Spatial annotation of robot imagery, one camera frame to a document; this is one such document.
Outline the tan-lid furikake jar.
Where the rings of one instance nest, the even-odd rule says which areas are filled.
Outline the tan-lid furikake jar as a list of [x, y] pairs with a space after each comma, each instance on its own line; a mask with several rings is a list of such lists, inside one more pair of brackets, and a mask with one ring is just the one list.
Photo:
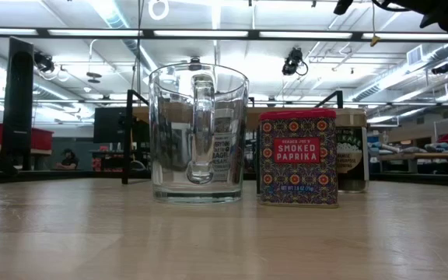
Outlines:
[[367, 117], [362, 109], [336, 109], [338, 190], [364, 193], [369, 183]]

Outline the red-lid smoked paprika tin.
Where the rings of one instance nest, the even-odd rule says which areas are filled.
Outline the red-lid smoked paprika tin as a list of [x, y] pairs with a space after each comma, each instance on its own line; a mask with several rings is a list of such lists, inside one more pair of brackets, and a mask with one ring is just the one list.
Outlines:
[[338, 207], [335, 120], [323, 108], [260, 115], [260, 203]]

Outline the white-lid bagel seasoning jar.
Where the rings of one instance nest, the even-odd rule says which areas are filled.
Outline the white-lid bagel seasoning jar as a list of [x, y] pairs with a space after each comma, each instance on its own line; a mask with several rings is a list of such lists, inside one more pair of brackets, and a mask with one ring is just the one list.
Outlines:
[[215, 110], [213, 181], [240, 183], [245, 135], [242, 110], [231, 108]]

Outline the clear glass measuring mug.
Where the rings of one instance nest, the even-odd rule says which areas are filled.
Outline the clear glass measuring mug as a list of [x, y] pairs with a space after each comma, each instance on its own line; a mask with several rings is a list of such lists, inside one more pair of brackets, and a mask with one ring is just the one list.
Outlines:
[[199, 58], [151, 73], [149, 134], [155, 199], [177, 204], [240, 200], [243, 169], [239, 184], [212, 180], [215, 110], [242, 110], [246, 132], [248, 86], [243, 73]]

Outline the wooden shelf with black legs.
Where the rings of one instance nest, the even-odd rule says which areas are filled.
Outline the wooden shelf with black legs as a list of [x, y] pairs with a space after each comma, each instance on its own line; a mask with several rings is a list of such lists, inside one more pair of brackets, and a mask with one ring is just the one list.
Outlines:
[[[340, 107], [344, 105], [343, 95], [341, 90], [336, 90], [332, 94], [326, 96], [322, 100], [314, 101], [281, 101], [281, 100], [256, 100], [254, 97], [249, 97], [247, 109], [247, 130], [257, 130], [259, 124], [259, 117], [263, 113], [267, 112], [286, 112], [288, 110], [320, 110], [323, 109], [325, 103], [329, 103], [331, 99], [335, 98], [337, 100], [337, 106], [339, 108], [324, 108], [327, 110], [332, 110], [336, 112], [336, 125], [337, 127], [349, 126], [348, 119], [346, 116], [352, 114], [353, 112], [349, 108]], [[133, 118], [139, 119], [149, 123], [149, 102], [144, 97], [141, 98], [141, 102], [144, 103], [145, 107], [133, 107], [137, 100], [126, 101], [127, 108], [131, 108], [131, 116]], [[266, 105], [276, 105], [276, 107], [265, 107]], [[300, 107], [280, 107], [279, 105], [300, 105]], [[306, 105], [315, 105], [314, 107], [306, 107]], [[151, 180], [151, 171], [130, 171], [129, 178]], [[244, 174], [244, 180], [256, 180], [255, 171], [253, 173]]]

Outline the yellow hanging tag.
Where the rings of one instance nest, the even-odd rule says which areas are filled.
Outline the yellow hanging tag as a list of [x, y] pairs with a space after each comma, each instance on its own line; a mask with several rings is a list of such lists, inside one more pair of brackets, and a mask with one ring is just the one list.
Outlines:
[[376, 0], [371, 0], [372, 2], [372, 37], [371, 37], [371, 41], [370, 41], [370, 47], [374, 47], [379, 41], [380, 41], [380, 37], [378, 37], [376, 35], [376, 5], [375, 2]]

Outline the wooden workbench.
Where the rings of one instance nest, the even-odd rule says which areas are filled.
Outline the wooden workbench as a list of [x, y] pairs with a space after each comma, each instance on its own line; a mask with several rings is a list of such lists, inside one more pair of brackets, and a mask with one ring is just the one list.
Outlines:
[[418, 160], [419, 159], [447, 159], [448, 152], [424, 152], [424, 153], [397, 153], [389, 155], [377, 156], [380, 162], [391, 160], [406, 160], [408, 162], [408, 172], [418, 172]]

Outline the black monitor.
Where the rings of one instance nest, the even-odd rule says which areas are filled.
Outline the black monitor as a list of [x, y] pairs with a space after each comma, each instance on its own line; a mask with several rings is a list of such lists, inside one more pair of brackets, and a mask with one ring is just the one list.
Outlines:
[[95, 143], [115, 143], [124, 141], [125, 107], [96, 108], [93, 125]]

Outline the person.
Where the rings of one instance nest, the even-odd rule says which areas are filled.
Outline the person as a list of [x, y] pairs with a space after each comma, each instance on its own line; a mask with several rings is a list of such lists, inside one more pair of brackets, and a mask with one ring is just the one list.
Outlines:
[[64, 159], [55, 165], [57, 170], [76, 170], [78, 168], [79, 159], [71, 149], [65, 149], [62, 155]]

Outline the black aluminium rig frame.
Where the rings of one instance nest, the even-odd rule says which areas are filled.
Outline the black aluminium rig frame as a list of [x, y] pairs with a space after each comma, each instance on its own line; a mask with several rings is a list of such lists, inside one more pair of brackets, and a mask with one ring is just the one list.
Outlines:
[[[376, 32], [382, 43], [443, 43], [444, 46], [429, 55], [429, 63], [445, 58], [448, 50], [448, 33], [392, 33]], [[142, 54], [144, 40], [216, 40], [216, 41], [312, 41], [370, 43], [372, 34], [355, 31], [288, 31], [288, 30], [140, 30], [140, 29], [18, 29], [0, 28], [0, 37], [9, 38], [9, 60], [3, 124], [8, 127], [22, 126], [30, 133], [33, 98], [34, 46], [26, 38], [90, 40], [126, 40], [135, 48], [135, 59], [140, 62], [147, 57]]]

